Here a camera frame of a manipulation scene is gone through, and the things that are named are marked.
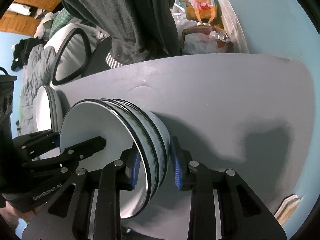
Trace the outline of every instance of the metal bolt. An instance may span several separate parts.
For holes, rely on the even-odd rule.
[[[191,161],[191,162],[189,162],[189,164],[191,167],[198,167],[199,166],[199,162],[197,162],[197,161]]]
[[[236,172],[234,170],[232,170],[232,169],[227,170],[226,173],[229,176],[234,176],[236,174]]]
[[[113,162],[113,165],[116,166],[116,167],[119,167],[119,166],[121,166],[122,164],[123,164],[123,161],[121,161],[121,160],[115,160],[115,161]]]
[[[76,171],[76,173],[77,173],[77,175],[81,176],[81,175],[85,174],[85,169],[78,169]]]
[[[61,172],[62,173],[66,173],[68,171],[68,168],[67,167],[63,167],[62,169],[61,169]]]

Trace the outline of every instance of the green pillow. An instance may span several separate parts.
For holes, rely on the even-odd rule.
[[[61,10],[61,12],[53,20],[53,24],[52,24],[52,27],[51,27],[49,39],[51,39],[52,36],[55,35],[55,33],[58,30],[60,30],[64,26],[66,26],[68,24],[68,22],[70,22],[70,20],[72,18],[73,18],[73,16],[70,13],[68,13],[68,11],[65,8],[63,8]]]

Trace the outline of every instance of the bedding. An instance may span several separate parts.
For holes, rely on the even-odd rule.
[[[49,85],[55,61],[54,47],[35,46],[26,66],[26,78],[20,93],[21,134],[35,132],[33,101],[41,86]]]

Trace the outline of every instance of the striped fabric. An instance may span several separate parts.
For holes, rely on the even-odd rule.
[[[106,58],[106,62],[107,64],[110,66],[110,68],[116,68],[116,67],[122,67],[123,65],[116,61],[111,55],[110,53],[108,54],[107,58]]]

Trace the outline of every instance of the gray table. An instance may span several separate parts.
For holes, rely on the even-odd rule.
[[[206,54],[153,60],[58,88],[64,112],[85,98],[121,98],[156,113],[183,149],[211,169],[236,170],[271,212],[291,195],[308,155],[314,91],[298,61],[266,55]],[[190,192],[170,169],[148,207],[125,225],[185,240]]]

